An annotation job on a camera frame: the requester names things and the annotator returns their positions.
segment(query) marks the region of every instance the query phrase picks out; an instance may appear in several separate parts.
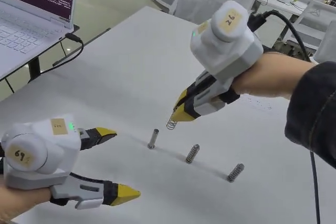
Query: handwritten number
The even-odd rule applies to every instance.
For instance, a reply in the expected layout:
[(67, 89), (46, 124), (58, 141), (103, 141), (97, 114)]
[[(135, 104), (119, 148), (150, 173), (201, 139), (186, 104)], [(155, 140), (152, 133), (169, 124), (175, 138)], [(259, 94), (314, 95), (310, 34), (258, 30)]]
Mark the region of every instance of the handwritten number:
[(23, 161), (23, 159), (25, 158), (25, 154), (23, 152), (21, 152), (21, 161)]
[(24, 153), (21, 152), (20, 150), (17, 150), (17, 151), (14, 153), (14, 155), (15, 155), (16, 157), (20, 157), (20, 156), (21, 156), (20, 161), (23, 161), (23, 159), (24, 159), (25, 156), (26, 156), (26, 154), (24, 154)]

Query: number label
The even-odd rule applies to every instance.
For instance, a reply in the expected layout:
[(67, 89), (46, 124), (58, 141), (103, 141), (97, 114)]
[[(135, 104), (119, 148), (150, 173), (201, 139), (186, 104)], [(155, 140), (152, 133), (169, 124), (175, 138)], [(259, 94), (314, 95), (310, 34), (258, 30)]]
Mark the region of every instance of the number label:
[(204, 32), (206, 28), (208, 28), (208, 21), (199, 25), (197, 29), (198, 34), (201, 34), (202, 32)]
[(219, 27), (225, 32), (229, 33), (238, 26), (240, 20), (241, 14), (235, 9), (230, 9), (227, 12), (225, 18), (219, 24)]
[(6, 152), (6, 157), (11, 158), (26, 168), (30, 168), (32, 162), (34, 161), (34, 156), (30, 152), (15, 144), (10, 146)]
[(51, 119), (51, 127), (54, 135), (66, 135), (68, 134), (67, 127), (65, 125), (65, 120), (63, 118)]

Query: table surface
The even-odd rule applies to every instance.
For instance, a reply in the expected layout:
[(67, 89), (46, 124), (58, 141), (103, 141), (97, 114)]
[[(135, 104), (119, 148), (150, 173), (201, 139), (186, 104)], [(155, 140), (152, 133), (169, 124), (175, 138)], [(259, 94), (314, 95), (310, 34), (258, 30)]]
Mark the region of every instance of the table surface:
[[(190, 52), (194, 24), (145, 7), (75, 61), (0, 103), (0, 134), (15, 122), (72, 113), (78, 127), (116, 130), (80, 154), (74, 172), (132, 186), (142, 196), (117, 207), (77, 211), (42, 204), (30, 223), (313, 224), (309, 152), (284, 137), (288, 101), (243, 96), (217, 113), (165, 128), (176, 99), (203, 70)], [(146, 145), (160, 129), (156, 149)], [(193, 164), (183, 162), (194, 144)], [(223, 178), (237, 163), (245, 170)], [(336, 172), (317, 158), (323, 223), (336, 218)]]
[(274, 7), (275, 9), (282, 10), (284, 12), (292, 13), (294, 15), (300, 16), (304, 9), (306, 9), (307, 4), (296, 1), (295, 5), (285, 4), (280, 2), (280, 0), (258, 0), (262, 4), (267, 4), (268, 6)]

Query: white laptop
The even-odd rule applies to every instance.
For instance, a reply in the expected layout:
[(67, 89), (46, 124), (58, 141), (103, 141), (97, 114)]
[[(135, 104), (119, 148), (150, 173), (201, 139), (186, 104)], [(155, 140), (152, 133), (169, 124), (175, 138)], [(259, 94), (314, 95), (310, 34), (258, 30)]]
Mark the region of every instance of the white laptop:
[(73, 32), (75, 0), (0, 0), (0, 80)]

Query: black sleeve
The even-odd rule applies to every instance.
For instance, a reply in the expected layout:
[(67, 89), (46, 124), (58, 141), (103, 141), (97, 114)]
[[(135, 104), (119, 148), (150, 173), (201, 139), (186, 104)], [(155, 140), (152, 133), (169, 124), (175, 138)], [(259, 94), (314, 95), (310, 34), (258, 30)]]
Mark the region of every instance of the black sleeve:
[(336, 63), (310, 69), (291, 97), (285, 135), (336, 168)]

